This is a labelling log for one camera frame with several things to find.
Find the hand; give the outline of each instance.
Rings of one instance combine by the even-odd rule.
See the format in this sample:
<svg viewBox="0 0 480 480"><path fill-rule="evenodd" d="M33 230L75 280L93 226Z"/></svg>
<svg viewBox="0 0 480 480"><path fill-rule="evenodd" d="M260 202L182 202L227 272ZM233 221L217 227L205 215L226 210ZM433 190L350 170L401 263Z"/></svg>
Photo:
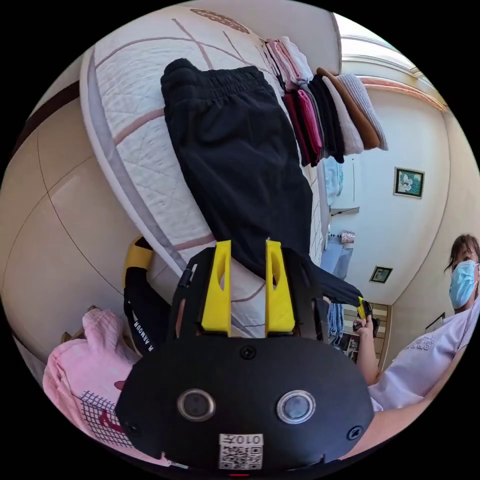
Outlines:
<svg viewBox="0 0 480 480"><path fill-rule="evenodd" d="M360 337L374 337L374 323L372 321L372 316L368 315L367 318L357 318L353 321L355 325L360 324L361 327L356 331Z"/></svg>

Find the elastic waistband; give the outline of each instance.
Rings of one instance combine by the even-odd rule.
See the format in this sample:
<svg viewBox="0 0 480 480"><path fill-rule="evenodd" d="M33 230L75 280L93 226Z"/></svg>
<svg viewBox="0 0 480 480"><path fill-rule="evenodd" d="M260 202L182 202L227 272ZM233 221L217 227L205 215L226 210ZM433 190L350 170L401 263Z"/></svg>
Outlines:
<svg viewBox="0 0 480 480"><path fill-rule="evenodd" d="M256 66L202 71L185 58L169 63L160 83L165 104L213 100L257 88L272 88Z"/></svg>

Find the woman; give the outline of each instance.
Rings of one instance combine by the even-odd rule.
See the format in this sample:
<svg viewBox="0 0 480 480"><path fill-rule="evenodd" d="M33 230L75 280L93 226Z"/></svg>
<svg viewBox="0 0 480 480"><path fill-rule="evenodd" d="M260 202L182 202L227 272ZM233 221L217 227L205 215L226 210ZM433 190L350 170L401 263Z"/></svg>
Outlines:
<svg viewBox="0 0 480 480"><path fill-rule="evenodd" d="M459 236L452 245L449 295L455 315L440 328L404 348L385 372L375 356L373 322L362 327L357 365L370 390L375 417L363 437L343 459L388 440L410 425L443 388L462 358L480 313L480 246L472 235Z"/></svg>

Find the screw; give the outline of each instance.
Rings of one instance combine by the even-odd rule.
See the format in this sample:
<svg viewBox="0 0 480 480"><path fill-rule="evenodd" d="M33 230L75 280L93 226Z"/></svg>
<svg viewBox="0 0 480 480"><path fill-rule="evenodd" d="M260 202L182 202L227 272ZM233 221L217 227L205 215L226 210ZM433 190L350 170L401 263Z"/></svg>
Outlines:
<svg viewBox="0 0 480 480"><path fill-rule="evenodd" d="M140 429L134 423L127 423L126 427L128 428L130 434L132 434L133 436L138 437L140 435Z"/></svg>
<svg viewBox="0 0 480 480"><path fill-rule="evenodd" d="M245 345L240 349L240 356L244 360L251 360L257 354L257 350L255 350L254 346Z"/></svg>
<svg viewBox="0 0 480 480"><path fill-rule="evenodd" d="M364 429L360 425L354 426L348 431L348 433L346 434L346 437L349 440L356 440L362 434L363 431Z"/></svg>

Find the quilted mattress cover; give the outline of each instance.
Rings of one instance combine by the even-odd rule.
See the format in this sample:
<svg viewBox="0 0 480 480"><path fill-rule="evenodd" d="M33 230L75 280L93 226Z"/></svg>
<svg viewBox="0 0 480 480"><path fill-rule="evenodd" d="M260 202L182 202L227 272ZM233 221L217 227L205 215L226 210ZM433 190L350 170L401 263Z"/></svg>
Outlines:
<svg viewBox="0 0 480 480"><path fill-rule="evenodd" d="M174 153L160 78L178 58L201 70L255 65L288 116L283 92L264 61L261 45L254 32L233 19L172 6L124 25L84 55L80 101L96 158L140 232L178 276L193 255L216 242ZM312 188L310 256L320 265L323 239L317 169L299 168ZM231 300L232 325L249 336L263 337L265 282L235 260Z"/></svg>

